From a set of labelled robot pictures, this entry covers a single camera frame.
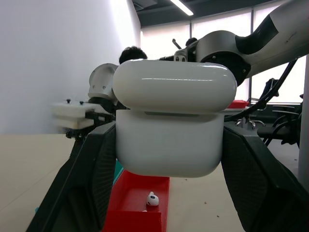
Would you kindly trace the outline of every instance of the airpod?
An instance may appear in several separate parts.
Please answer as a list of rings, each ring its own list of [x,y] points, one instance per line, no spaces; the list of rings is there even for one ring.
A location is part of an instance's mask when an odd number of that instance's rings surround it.
[[[154,192],[150,192],[147,197],[147,205],[150,206],[158,206],[159,205],[159,198],[154,194]]]

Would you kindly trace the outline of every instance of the beige tabletop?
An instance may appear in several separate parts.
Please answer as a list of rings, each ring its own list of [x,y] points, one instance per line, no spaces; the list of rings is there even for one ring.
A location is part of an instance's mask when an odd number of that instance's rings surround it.
[[[73,140],[64,135],[0,136],[0,231],[24,232]],[[171,178],[167,232],[243,232],[221,165],[208,176]]]

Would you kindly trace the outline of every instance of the person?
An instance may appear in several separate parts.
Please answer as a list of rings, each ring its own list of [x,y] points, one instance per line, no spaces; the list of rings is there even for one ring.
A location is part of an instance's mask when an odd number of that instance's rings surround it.
[[[197,38],[193,37],[188,39],[188,41],[185,43],[185,46],[189,46],[190,44],[194,43],[195,41],[197,41]]]
[[[119,58],[119,64],[122,64],[130,59],[147,59],[146,53],[143,52],[139,47],[132,46],[127,47],[123,52],[121,53],[121,56]]]

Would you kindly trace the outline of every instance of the red tray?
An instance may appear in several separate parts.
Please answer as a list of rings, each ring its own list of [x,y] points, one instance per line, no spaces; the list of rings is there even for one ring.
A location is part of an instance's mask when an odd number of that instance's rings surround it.
[[[244,109],[249,105],[249,102],[243,100],[233,100],[228,109]]]
[[[159,197],[158,207],[146,205],[151,191]],[[168,177],[123,171],[112,188],[103,232],[166,232],[168,203]]]

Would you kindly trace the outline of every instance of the ceiling light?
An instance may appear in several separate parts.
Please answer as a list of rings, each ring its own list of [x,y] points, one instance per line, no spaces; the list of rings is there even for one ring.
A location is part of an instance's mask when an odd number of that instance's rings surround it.
[[[189,10],[188,7],[186,7],[181,1],[179,0],[170,0],[173,2],[176,6],[178,6],[183,12],[185,12],[187,15],[192,16],[193,12]]]

